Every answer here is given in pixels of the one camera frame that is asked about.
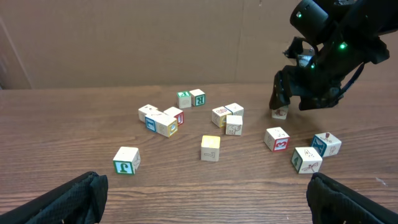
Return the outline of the blue-top wooden block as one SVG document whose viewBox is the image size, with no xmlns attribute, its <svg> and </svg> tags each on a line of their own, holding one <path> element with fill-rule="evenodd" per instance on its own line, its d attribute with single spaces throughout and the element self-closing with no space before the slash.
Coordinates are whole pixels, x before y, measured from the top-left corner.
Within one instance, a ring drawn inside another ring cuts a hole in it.
<svg viewBox="0 0 398 224">
<path fill-rule="evenodd" d="M 282 107 L 277 108 L 275 110 L 271 110 L 272 118 L 274 118 L 274 119 L 286 119 L 288 110 L 289 110 L 289 106 L 288 105 L 282 106 Z"/>
</svg>

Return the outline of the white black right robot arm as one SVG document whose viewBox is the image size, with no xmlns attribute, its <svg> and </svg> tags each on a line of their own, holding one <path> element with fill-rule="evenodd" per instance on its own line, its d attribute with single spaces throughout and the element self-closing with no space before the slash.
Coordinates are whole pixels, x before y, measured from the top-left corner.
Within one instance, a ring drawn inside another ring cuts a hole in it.
<svg viewBox="0 0 398 224">
<path fill-rule="evenodd" d="M 294 59 L 274 77 L 269 108 L 299 96 L 299 109 L 332 108 L 364 66 L 390 57 L 381 35 L 397 31 L 397 0 L 300 1 L 290 23 L 300 32 L 284 52 Z"/>
</svg>

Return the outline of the wooden block blue X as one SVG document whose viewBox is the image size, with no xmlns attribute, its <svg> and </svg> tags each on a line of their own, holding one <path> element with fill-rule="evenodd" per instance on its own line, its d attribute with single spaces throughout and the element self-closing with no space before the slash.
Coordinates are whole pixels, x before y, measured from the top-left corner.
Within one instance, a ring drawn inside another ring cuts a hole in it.
<svg viewBox="0 0 398 224">
<path fill-rule="evenodd" d="M 329 157 L 338 154 L 342 142 L 329 132 L 315 134 L 311 146 L 321 157 Z"/>
</svg>

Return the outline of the wooden block red 3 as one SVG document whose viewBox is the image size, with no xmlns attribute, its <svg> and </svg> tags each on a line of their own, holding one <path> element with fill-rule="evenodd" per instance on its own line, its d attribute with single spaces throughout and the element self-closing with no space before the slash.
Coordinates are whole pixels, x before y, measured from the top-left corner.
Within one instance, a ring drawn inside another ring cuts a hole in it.
<svg viewBox="0 0 398 224">
<path fill-rule="evenodd" d="M 272 151 L 283 151 L 289 146 L 290 136 L 281 128 L 268 128 L 264 136 L 264 143 Z"/>
</svg>

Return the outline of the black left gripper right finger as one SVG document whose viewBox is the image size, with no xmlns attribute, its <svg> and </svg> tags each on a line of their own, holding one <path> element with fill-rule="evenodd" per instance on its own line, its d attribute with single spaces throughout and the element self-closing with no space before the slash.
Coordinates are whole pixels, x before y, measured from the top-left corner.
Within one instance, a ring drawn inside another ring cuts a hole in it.
<svg viewBox="0 0 398 224">
<path fill-rule="evenodd" d="M 325 174 L 316 172 L 306 198 L 313 224 L 397 224 L 397 214 Z"/>
</svg>

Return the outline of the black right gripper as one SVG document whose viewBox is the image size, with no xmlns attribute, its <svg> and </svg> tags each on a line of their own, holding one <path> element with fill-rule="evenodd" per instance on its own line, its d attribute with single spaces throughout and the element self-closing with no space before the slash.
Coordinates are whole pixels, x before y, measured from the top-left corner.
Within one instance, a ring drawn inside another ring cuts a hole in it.
<svg viewBox="0 0 398 224">
<path fill-rule="evenodd" d="M 301 99 L 300 110 L 331 108 L 338 104 L 344 91 L 341 82 L 345 78 L 344 43 L 324 45 L 322 49 L 313 46 L 313 53 L 304 54 L 303 44 L 309 41 L 294 37 L 284 55 L 296 61 L 286 65 L 274 77 L 274 86 L 269 108 L 276 110 L 290 105 L 290 98 Z"/>
</svg>

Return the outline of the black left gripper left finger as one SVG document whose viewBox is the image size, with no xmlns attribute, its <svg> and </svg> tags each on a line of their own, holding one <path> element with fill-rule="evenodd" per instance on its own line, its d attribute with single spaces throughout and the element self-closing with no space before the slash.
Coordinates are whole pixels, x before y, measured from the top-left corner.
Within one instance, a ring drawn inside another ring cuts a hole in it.
<svg viewBox="0 0 398 224">
<path fill-rule="evenodd" d="M 1 223 L 99 223 L 108 198 L 108 178 L 86 172 L 1 215 Z"/>
</svg>

